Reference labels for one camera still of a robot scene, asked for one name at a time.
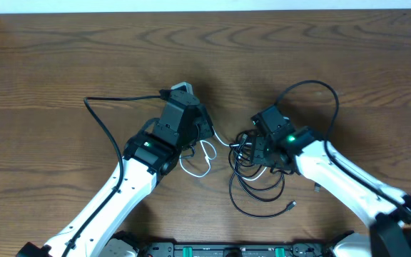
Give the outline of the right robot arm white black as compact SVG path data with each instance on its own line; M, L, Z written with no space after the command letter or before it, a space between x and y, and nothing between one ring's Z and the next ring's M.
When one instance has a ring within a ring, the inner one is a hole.
M411 195L346 159L305 127L281 136L252 138L251 159L318 183L369 229L349 233L328 248L330 256L411 256Z

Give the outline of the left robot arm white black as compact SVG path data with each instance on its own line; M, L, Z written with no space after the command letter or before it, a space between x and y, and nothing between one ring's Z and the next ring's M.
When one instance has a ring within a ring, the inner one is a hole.
M176 167L181 152L212 136L204 105L166 105L159 119L127 141L112 176L80 214L42 247L26 243L18 256L100 256L127 215Z

